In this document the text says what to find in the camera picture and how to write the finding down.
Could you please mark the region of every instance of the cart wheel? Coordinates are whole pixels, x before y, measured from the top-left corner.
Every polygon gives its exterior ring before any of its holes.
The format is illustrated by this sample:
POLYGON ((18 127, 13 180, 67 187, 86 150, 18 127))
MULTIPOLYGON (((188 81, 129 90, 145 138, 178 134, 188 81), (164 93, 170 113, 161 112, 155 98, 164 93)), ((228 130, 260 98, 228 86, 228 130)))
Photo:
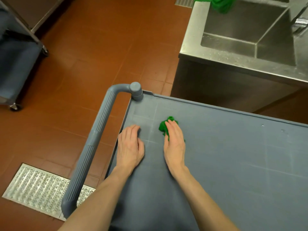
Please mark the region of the cart wheel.
POLYGON ((20 104, 16 104, 16 103, 10 105, 9 108, 12 112, 18 112, 18 111, 22 110, 22 106, 20 104))
POLYGON ((45 46, 43 46, 43 48, 42 48, 42 53, 44 54, 45 57, 49 56, 49 51, 48 51, 48 49, 46 49, 45 46))

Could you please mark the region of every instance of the gray plastic cart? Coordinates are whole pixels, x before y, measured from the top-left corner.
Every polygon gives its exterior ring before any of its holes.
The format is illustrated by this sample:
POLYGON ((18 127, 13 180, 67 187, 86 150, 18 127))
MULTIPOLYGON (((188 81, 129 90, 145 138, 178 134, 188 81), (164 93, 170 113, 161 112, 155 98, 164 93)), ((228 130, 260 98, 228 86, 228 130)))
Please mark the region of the gray plastic cart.
MULTIPOLYGON (((179 121, 185 164, 241 230, 308 230, 308 125, 144 91, 112 86, 102 103, 62 201, 76 209, 118 92, 132 93, 122 128, 141 126, 145 157, 128 179, 111 222, 115 230, 198 230, 189 204, 168 171, 159 123, 179 121)), ((115 146, 106 177, 116 159, 115 146)))

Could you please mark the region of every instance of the metal floor drain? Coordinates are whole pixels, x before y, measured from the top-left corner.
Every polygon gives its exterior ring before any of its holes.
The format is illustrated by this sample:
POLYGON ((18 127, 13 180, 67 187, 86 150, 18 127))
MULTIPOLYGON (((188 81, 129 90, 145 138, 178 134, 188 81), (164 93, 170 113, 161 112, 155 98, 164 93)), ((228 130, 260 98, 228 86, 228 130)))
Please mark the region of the metal floor drain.
POLYGON ((194 0, 176 0, 175 5, 184 6, 184 7, 193 7, 194 0))
MULTIPOLYGON (((61 201, 69 182, 67 178, 23 163, 2 198, 65 221, 61 201)), ((94 191, 94 188, 84 185, 77 206, 94 191)))

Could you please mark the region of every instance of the cart handle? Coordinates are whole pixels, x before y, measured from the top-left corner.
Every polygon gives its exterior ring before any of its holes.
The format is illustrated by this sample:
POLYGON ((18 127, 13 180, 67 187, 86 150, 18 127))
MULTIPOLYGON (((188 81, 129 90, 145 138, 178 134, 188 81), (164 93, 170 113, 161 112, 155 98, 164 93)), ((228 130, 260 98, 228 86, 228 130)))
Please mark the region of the cart handle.
POLYGON ((77 166, 73 172, 71 181, 63 196, 61 209, 67 219, 77 208, 77 200, 86 180, 89 168, 95 155, 97 146, 106 126, 111 108, 119 92, 128 92, 136 101, 143 99, 141 85, 138 82, 131 84, 117 84, 111 86, 105 95, 102 105, 98 111, 94 124, 91 128, 86 144, 80 154, 77 166))

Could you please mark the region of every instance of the sink basin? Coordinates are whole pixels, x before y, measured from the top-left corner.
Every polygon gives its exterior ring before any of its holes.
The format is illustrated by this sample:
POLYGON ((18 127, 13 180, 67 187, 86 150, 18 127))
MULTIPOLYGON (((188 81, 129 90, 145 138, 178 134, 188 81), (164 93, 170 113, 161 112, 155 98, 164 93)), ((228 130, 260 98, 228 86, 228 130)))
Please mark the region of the sink basin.
POLYGON ((296 66, 286 7, 237 0, 227 14, 209 9, 201 46, 296 66))

